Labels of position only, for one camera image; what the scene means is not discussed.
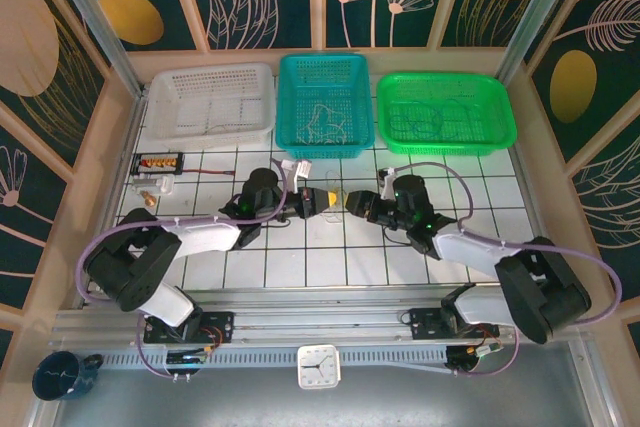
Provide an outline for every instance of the blue mug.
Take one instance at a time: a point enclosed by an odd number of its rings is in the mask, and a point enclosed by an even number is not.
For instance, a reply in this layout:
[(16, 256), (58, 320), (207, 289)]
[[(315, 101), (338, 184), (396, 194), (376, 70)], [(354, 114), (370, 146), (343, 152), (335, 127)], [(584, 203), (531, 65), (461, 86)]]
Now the blue mug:
[(40, 362), (33, 374), (33, 392), (42, 400), (82, 397), (93, 387), (102, 361), (100, 354), (81, 359), (71, 352), (54, 352)]

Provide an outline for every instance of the clock face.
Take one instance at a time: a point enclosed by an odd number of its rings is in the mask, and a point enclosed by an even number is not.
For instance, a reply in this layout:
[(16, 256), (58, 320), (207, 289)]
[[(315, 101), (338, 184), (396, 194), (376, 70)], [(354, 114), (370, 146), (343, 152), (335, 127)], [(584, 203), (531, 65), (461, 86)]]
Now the clock face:
[(340, 382), (340, 356), (333, 345), (298, 349), (298, 384), (303, 389), (328, 389)]

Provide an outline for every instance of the table surface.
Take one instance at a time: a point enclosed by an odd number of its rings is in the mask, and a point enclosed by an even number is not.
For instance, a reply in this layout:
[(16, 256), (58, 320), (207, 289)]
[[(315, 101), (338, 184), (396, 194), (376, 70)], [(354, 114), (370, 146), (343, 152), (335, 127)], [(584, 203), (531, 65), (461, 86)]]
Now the table surface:
[[(372, 77), (372, 86), (378, 78)], [(376, 108), (375, 88), (373, 104)], [(145, 114), (136, 140), (135, 152), (167, 152), (168, 149), (147, 136)], [(532, 238), (508, 151), (485, 157), (396, 155), (379, 136), (358, 158), (313, 161), (310, 187), (327, 190), (378, 189), (376, 172), (384, 167), (436, 161), (446, 163), (468, 183), (476, 206), (468, 226), (486, 235), (513, 241)], [(176, 177), (174, 191), (158, 198), (148, 210), (158, 218), (216, 214), (235, 193), (252, 170), (273, 167), (269, 159), (290, 159), (269, 135), (267, 141), (185, 152), (185, 169), (235, 170), (236, 175), (187, 173)], [(449, 217), (467, 213), (468, 202), (462, 187), (444, 169), (418, 167), (414, 174), (425, 177), (431, 202), (437, 212)], [(142, 197), (130, 188), (132, 177), (123, 186), (116, 222), (130, 210), (144, 207)], [(385, 239), (379, 226), (342, 211), (318, 215), (309, 220), (292, 219), (286, 228), (269, 224), (247, 248), (234, 252), (206, 252), (175, 261), (165, 282), (184, 290), (225, 288), (322, 287), (368, 285), (423, 285), (491, 282), (495, 279), (464, 265), (426, 258), (410, 247)], [(391, 239), (406, 242), (402, 232), (388, 232)]]

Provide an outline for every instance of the red wire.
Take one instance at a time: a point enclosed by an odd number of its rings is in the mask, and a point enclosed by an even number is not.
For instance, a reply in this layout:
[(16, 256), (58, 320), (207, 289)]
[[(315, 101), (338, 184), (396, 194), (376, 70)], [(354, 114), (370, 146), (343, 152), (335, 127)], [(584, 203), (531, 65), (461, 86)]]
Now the red wire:
[(188, 174), (190, 172), (198, 173), (198, 174), (219, 174), (219, 175), (236, 175), (235, 170), (205, 170), (205, 169), (183, 169), (183, 174)]
[(216, 329), (216, 332), (218, 332), (218, 337), (220, 338), (220, 340), (218, 340), (217, 343), (216, 343), (216, 335), (213, 333), (213, 331), (209, 330), (208, 327), (200, 327), (200, 330), (210, 334), (211, 340), (213, 340), (213, 343), (215, 345), (214, 348), (217, 349), (218, 347), (220, 347), (220, 344), (222, 344), (222, 341), (224, 340), (224, 335), (222, 334), (222, 331), (219, 328), (217, 328), (215, 325), (212, 325), (211, 328)]

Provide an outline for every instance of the plastic basket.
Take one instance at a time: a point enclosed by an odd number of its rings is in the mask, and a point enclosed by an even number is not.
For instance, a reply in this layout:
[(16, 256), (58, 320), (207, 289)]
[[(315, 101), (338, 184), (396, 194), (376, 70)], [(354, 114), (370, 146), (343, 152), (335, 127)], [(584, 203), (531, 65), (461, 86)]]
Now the plastic basket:
[(259, 63), (162, 72), (147, 112), (149, 137), (170, 149), (261, 142), (275, 124), (273, 74)]
[(493, 77), (401, 73), (378, 83), (378, 125), (397, 154), (487, 155), (511, 147), (509, 96)]
[(280, 62), (276, 144), (294, 158), (348, 159), (373, 145), (367, 60), (291, 55)]

